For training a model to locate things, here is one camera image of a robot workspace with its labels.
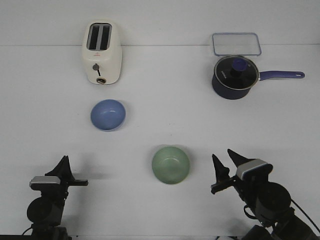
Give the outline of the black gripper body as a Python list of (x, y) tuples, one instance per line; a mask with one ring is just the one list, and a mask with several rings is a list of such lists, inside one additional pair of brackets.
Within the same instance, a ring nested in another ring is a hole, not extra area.
[(49, 199), (52, 202), (61, 202), (65, 201), (69, 195), (69, 187), (85, 187), (89, 184), (87, 179), (67, 179), (59, 177), (60, 185), (50, 186), (43, 188), (40, 191), (41, 197)]
[(218, 177), (216, 183), (211, 186), (211, 193), (216, 194), (229, 187), (234, 187), (242, 201), (250, 208), (256, 207), (258, 187), (265, 183), (265, 176), (252, 176), (249, 180), (241, 180), (236, 175), (230, 177), (228, 174)]

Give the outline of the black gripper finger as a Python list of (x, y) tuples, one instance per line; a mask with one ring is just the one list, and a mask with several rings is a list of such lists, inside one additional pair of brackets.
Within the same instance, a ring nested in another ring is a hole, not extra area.
[(64, 176), (66, 170), (66, 160), (67, 156), (64, 155), (59, 163), (53, 168), (53, 170), (47, 172), (45, 176)]
[(68, 156), (66, 156), (66, 178), (67, 179), (73, 179), (74, 178), (74, 176), (72, 174), (72, 171), (71, 171), (70, 160), (69, 160)]
[(240, 165), (246, 164), (250, 161), (252, 161), (252, 158), (246, 158), (238, 153), (236, 153), (235, 151), (231, 150), (231, 149), (227, 149), (227, 153), (229, 155), (229, 157), (231, 158), (232, 162), (234, 163), (234, 165), (238, 168)]
[(216, 183), (227, 181), (230, 169), (225, 167), (215, 154), (212, 154), (212, 162), (215, 170)]

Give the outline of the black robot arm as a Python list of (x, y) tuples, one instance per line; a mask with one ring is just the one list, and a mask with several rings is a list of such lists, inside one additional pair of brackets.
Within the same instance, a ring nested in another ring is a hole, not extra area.
[(67, 229), (60, 226), (66, 199), (71, 186), (84, 187), (87, 179), (75, 179), (72, 174), (69, 157), (63, 156), (53, 170), (44, 175), (35, 176), (29, 182), (33, 191), (39, 191), (40, 197), (33, 200), (27, 208), (27, 218), (32, 222), (33, 240), (71, 240)]
[(216, 183), (211, 186), (211, 193), (216, 194), (229, 187), (234, 187), (240, 199), (244, 201), (244, 209), (250, 219), (259, 221), (254, 225), (244, 240), (317, 240), (319, 237), (299, 217), (295, 215), (288, 190), (269, 181), (273, 165), (259, 158), (246, 158), (228, 149), (228, 155), (236, 166), (234, 176), (229, 175), (218, 157), (213, 154), (212, 162)]

